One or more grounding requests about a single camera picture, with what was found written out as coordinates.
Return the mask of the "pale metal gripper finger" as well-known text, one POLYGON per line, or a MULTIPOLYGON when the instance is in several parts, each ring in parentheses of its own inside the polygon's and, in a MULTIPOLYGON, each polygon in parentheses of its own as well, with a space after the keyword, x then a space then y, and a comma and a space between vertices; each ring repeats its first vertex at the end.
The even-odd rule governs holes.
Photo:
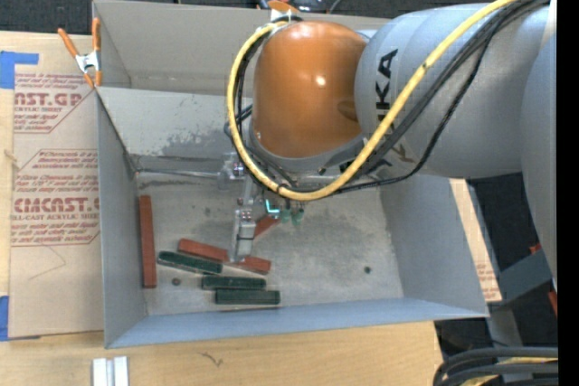
POLYGON ((256 221, 249 209, 237 209, 234 212, 233 235, 230 261, 239 262, 252 254, 256 221))
POLYGON ((217 173, 217 187, 219 190, 228 190, 235 182, 245 177, 245 165, 234 152, 222 155, 222 165, 217 173))

